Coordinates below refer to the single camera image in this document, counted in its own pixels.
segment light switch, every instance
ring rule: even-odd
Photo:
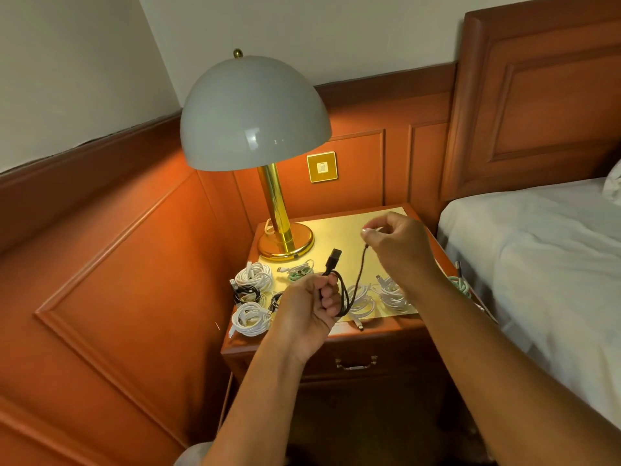
[[[338,178],[337,155],[334,151],[307,155],[306,162],[311,183]]]

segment hand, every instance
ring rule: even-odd
[[[446,279],[435,263],[427,229],[419,220],[388,212],[367,222],[362,238],[408,297],[415,298],[429,282]]]
[[[307,274],[285,289],[268,336],[306,363],[325,342],[340,309],[336,275]]]

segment bed frame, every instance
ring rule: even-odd
[[[465,16],[444,201],[605,176],[620,143],[621,0]]]

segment brass drawer pull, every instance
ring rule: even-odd
[[[368,365],[358,365],[358,366],[343,366],[341,364],[341,360],[336,359],[334,360],[337,362],[337,369],[342,368],[345,371],[355,371],[355,370],[365,370],[367,368],[371,368],[373,365],[377,365],[377,356],[373,355],[371,357],[371,363],[369,363]]]

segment table lamp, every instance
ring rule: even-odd
[[[309,251],[312,230],[289,222],[276,162],[330,139],[330,118],[319,94],[293,67],[269,57],[232,59],[207,70],[181,113],[181,145],[188,164],[223,172],[257,167],[273,234],[258,243],[269,260],[293,260]]]

